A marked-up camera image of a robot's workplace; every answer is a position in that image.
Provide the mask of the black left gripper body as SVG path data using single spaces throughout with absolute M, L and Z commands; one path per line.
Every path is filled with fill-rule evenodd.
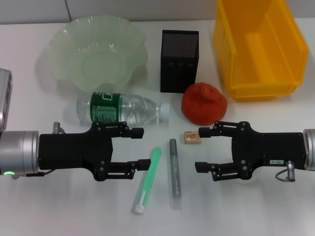
M 86 169 L 96 181 L 109 177 L 113 153 L 108 125 L 94 122 L 84 133 L 41 134 L 38 164 L 41 170 Z

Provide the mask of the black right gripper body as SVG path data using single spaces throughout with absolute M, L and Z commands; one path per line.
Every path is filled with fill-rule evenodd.
M 260 167 L 285 167 L 305 170 L 306 148 L 301 132 L 261 133 L 248 122 L 240 122 L 232 132 L 233 178 L 249 180 Z

